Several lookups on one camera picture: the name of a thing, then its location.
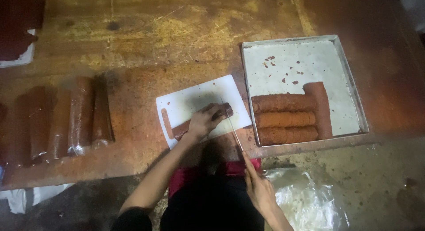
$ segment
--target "baking tray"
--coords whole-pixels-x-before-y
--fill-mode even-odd
[[[241,49],[252,125],[260,146],[251,97],[304,94],[303,85],[308,82],[322,81],[325,85],[334,138],[369,132],[337,35],[249,42]]]

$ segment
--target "knife blade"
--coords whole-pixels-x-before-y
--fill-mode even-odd
[[[221,96],[220,96],[220,99],[221,99],[221,103],[222,103],[222,104],[224,104],[223,98],[221,98]],[[239,147],[241,148],[241,152],[242,152],[242,151],[243,151],[243,149],[242,149],[241,142],[239,141],[238,135],[236,134],[235,128],[233,127],[233,124],[232,124],[232,120],[230,119],[230,117],[229,117],[229,113],[227,113],[227,110],[226,110],[226,114],[227,114],[227,118],[229,119],[230,125],[231,125],[231,127],[232,127],[232,129],[233,129],[233,133],[235,134],[236,139],[237,139],[237,141],[238,141],[238,143],[239,143]]]

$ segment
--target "wooden table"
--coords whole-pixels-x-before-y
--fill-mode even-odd
[[[231,74],[248,107],[239,48],[248,41],[337,34],[371,131],[257,148],[251,127],[237,130],[252,157],[425,133],[425,53],[397,0],[47,0],[37,33],[34,61],[0,70],[0,101],[10,106],[35,85],[106,72],[116,142],[83,157],[9,171],[2,189],[145,172],[168,148],[156,97]],[[219,158],[238,159],[231,133],[211,145]],[[199,159],[192,158],[188,165]]]

